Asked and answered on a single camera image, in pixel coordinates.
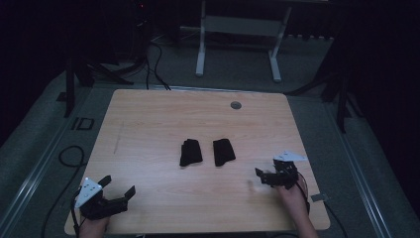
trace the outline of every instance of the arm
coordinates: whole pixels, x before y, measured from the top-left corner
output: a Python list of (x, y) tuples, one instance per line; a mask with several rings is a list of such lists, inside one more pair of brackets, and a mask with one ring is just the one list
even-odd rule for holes
[[(299, 176), (298, 183), (304, 187), (303, 180)], [(308, 211), (306, 210), (305, 199), (301, 191), (294, 185), (291, 189), (287, 190), (284, 186), (277, 186), (276, 190), (284, 204), (286, 211), (289, 213), (291, 219), (296, 225), (297, 232), (300, 238), (317, 238), (316, 230), (309, 219)]]
[(100, 220), (85, 219), (80, 225), (79, 238), (103, 238), (110, 217)]

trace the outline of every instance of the power cord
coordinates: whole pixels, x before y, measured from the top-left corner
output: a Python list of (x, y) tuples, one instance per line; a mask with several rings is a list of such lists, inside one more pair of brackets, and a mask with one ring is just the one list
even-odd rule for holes
[(74, 205), (76, 203), (76, 198), (78, 197), (79, 194), (80, 194), (80, 189), (77, 192), (75, 192), (74, 195), (71, 197), (71, 203), (70, 203), (71, 218), (73, 219), (73, 224), (74, 224), (73, 229), (76, 234), (76, 238), (79, 237), (80, 226), (86, 220), (85, 218), (82, 222), (80, 222), (80, 225), (77, 223), (77, 217), (76, 217), (76, 212), (74, 211)]
[(148, 72), (147, 72), (147, 75), (146, 75), (146, 89), (149, 89), (149, 77), (150, 77), (150, 73), (152, 72), (152, 73), (155, 74), (155, 78), (157, 79), (157, 81), (159, 81), (160, 84), (162, 84), (166, 90), (170, 90), (169, 85), (166, 82), (164, 82), (163, 79), (158, 75), (158, 63), (159, 63), (161, 55), (162, 55), (161, 47), (158, 44), (155, 44), (155, 43), (151, 43), (151, 46), (156, 47), (159, 50), (159, 54), (158, 54), (157, 62), (155, 63), (154, 69), (151, 69), (151, 64), (150, 64), (149, 58), (146, 57), (146, 65), (148, 67)]
[[(62, 155), (67, 152), (70, 149), (77, 149), (80, 152), (80, 161), (77, 165), (72, 165), (72, 164), (68, 164), (66, 163), (63, 158)], [(47, 224), (49, 222), (50, 216), (53, 213), (54, 208), (56, 207), (56, 205), (58, 204), (59, 200), (61, 199), (62, 195), (65, 193), (65, 191), (68, 189), (68, 187), (71, 185), (71, 183), (74, 181), (75, 177), (77, 176), (78, 172), (80, 171), (80, 169), (84, 166), (87, 165), (87, 163), (84, 163), (84, 151), (81, 147), (79, 146), (69, 146), (65, 149), (63, 149), (59, 155), (58, 155), (58, 160), (59, 162), (64, 165), (65, 167), (69, 167), (69, 168), (75, 168), (75, 171), (71, 177), (71, 179), (68, 181), (68, 183), (65, 185), (65, 187), (62, 189), (61, 193), (58, 195), (58, 197), (56, 198), (55, 202), (52, 204), (52, 207), (50, 208), (49, 212), (46, 215), (46, 218), (44, 219), (44, 223), (43, 223), (43, 228), (41, 230), (41, 237), (44, 238), (46, 237), (46, 229), (47, 229)]]
[[(308, 184), (306, 183), (306, 179), (305, 177), (301, 174), (298, 173), (302, 179), (303, 179), (303, 183), (305, 184), (305, 188), (306, 190), (308, 190)], [(303, 188), (299, 185), (299, 183), (296, 182), (297, 187), (299, 188), (300, 192), (302, 193), (303, 198), (306, 201), (306, 205), (308, 207), (308, 213), (309, 213), (309, 202), (308, 202), (308, 197), (305, 195), (305, 192), (303, 190)], [(337, 223), (340, 226), (340, 229), (343, 231), (343, 236), (348, 238), (349, 236), (347, 235), (347, 231), (343, 225), (343, 223), (340, 221), (340, 219), (337, 217), (337, 215), (334, 213), (334, 211), (331, 209), (331, 207), (327, 204), (326, 201), (324, 201), (324, 205), (327, 208), (327, 210), (331, 213), (331, 215), (334, 217), (334, 219), (337, 221)], [(292, 237), (299, 237), (298, 235), (294, 234), (294, 233), (288, 233), (288, 232), (281, 232), (279, 234), (276, 234), (275, 236), (272, 236), (270, 238), (276, 238), (276, 237), (280, 237), (280, 236), (292, 236)]]

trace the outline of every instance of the white bracket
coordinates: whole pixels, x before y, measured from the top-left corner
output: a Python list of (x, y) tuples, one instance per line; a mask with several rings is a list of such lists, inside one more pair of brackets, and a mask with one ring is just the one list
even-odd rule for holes
[(74, 208), (79, 208), (92, 196), (102, 190), (102, 186), (90, 178), (85, 178)]

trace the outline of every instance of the black device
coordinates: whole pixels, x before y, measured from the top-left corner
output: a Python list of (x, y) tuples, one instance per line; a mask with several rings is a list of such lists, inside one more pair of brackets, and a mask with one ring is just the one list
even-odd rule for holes
[[(111, 176), (103, 178), (98, 184), (105, 187), (111, 182)], [(80, 206), (80, 213), (90, 220), (98, 220), (128, 210), (130, 198), (136, 194), (136, 188), (132, 186), (123, 197), (108, 200), (103, 197), (103, 190), (97, 192), (88, 201)]]
[(264, 173), (256, 168), (256, 174), (262, 180), (262, 184), (270, 186), (284, 185), (286, 189), (293, 187), (298, 181), (298, 171), (293, 162), (273, 160), (275, 174)]

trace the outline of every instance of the metal frame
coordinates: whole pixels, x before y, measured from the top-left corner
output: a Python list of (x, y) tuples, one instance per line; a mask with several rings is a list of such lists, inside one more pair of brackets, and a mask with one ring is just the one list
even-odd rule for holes
[(291, 7), (288, 7), (282, 21), (242, 19), (206, 15), (206, 1), (201, 2), (201, 26), (200, 26), (200, 48), (198, 50), (197, 76), (204, 75), (204, 63), (206, 57), (205, 35), (206, 32), (220, 32), (231, 34), (255, 35), (276, 37), (272, 50), (268, 51), (269, 63), (271, 65), (272, 78), (274, 81), (281, 81), (280, 70), (278, 69), (277, 54), (284, 36)]

